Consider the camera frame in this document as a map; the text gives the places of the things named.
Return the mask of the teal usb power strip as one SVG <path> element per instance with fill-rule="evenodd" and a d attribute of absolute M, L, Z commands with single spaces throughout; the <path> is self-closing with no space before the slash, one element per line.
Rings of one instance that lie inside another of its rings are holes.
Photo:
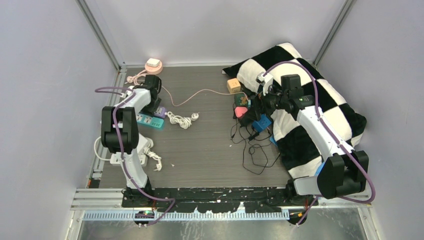
<path fill-rule="evenodd" d="M 149 116 L 143 113 L 138 113 L 136 115 L 136 121 L 139 125 L 143 125 L 146 127 L 151 127 L 154 129 L 163 129 L 164 127 L 164 120 L 162 118 Z"/>

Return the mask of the blue cube socket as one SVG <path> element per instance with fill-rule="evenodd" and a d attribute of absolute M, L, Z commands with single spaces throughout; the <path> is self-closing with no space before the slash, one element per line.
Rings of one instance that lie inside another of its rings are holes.
<path fill-rule="evenodd" d="M 259 120 L 255 120 L 252 123 L 252 128 L 256 132 L 261 133 L 262 131 L 266 130 L 271 124 L 272 121 L 268 118 L 268 116 L 266 114 L 262 114 Z"/>

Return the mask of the pink plug adapter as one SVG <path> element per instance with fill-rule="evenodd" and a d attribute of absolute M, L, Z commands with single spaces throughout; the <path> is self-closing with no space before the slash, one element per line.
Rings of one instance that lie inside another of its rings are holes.
<path fill-rule="evenodd" d="M 245 106 L 236 106 L 234 109 L 234 115 L 239 119 L 243 117 L 248 112 L 248 110 L 249 109 Z"/>

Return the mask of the purple power strip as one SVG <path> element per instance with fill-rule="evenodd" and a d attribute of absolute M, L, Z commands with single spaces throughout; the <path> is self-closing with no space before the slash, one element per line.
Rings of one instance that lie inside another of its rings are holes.
<path fill-rule="evenodd" d="M 155 112 L 153 113 L 153 116 L 156 118 L 160 118 L 160 119 L 165 119 L 167 114 L 166 114 L 167 110 L 165 107 L 163 106 L 159 106 Z"/>

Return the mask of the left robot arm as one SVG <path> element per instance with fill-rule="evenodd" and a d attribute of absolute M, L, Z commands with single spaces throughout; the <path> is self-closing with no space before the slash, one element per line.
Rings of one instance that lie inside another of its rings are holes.
<path fill-rule="evenodd" d="M 96 93 L 125 95 L 116 105 L 102 109 L 100 139 L 101 144 L 115 155 L 124 172 L 126 192 L 134 196 L 141 207 L 148 207 L 156 197 L 139 159 L 137 147 L 139 143 L 146 146 L 148 140 L 139 132 L 137 114 L 143 109 L 154 111 L 159 106 L 161 89 L 162 80 L 148 74 L 142 85 L 133 88 L 106 86 L 95 90 Z"/>

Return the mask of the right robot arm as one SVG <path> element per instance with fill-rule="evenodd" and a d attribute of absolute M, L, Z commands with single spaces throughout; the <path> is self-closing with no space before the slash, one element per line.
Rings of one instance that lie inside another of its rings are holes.
<path fill-rule="evenodd" d="M 354 150 L 337 135 L 317 106 L 315 96 L 304 94 L 300 76 L 282 76 L 281 88 L 274 86 L 270 73 L 260 73 L 256 81 L 264 112 L 272 114 L 275 110 L 285 110 L 292 115 L 306 130 L 323 158 L 314 176 L 287 182 L 287 202 L 299 205 L 306 195 L 333 199 L 363 192 L 367 185 L 368 155 Z"/>

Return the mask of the dark green cube socket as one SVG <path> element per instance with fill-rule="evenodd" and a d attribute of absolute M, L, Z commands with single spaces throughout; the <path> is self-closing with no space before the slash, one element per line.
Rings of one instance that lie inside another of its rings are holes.
<path fill-rule="evenodd" d="M 243 92 L 239 92 L 234 95 L 234 103 L 237 107 L 247 107 L 249 105 L 249 101 L 249 97 Z"/>

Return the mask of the orange cube socket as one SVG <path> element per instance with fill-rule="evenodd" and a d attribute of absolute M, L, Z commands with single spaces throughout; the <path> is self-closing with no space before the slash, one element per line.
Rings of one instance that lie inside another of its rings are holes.
<path fill-rule="evenodd" d="M 230 94 L 236 94 L 241 91 L 241 84 L 237 78 L 227 80 L 226 87 Z"/>

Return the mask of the pink round socket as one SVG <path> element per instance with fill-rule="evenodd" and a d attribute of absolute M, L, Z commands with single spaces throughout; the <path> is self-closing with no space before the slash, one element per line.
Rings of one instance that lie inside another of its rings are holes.
<path fill-rule="evenodd" d="M 161 61 L 159 61 L 157 66 L 152 66 L 152 65 L 149 65 L 148 63 L 146 63 L 144 65 L 144 69 L 145 69 L 147 74 L 158 75 L 163 71 L 163 63 Z"/>

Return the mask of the white charger block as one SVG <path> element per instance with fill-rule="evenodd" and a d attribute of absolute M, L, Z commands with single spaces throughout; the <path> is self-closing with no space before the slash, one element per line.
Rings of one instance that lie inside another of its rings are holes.
<path fill-rule="evenodd" d="M 147 66 L 149 66 L 149 67 L 153 67 L 153 68 L 156 68 L 156 67 L 158 67 L 160 64 L 161 64 L 161 61 L 159 60 L 159 59 L 156 59 L 156 58 L 149 58 L 147 61 L 146 61 L 146 63 L 145 63 Z"/>

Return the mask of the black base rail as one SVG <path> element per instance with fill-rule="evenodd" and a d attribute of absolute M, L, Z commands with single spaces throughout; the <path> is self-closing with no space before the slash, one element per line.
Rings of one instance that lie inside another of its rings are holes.
<path fill-rule="evenodd" d="M 170 208 L 172 213 L 234 213 L 240 207 L 245 212 L 276 213 L 282 207 L 306 210 L 312 195 L 289 197 L 283 187 L 179 187 L 155 188 L 147 197 L 137 189 L 123 188 L 122 207 L 152 208 L 160 213 Z"/>

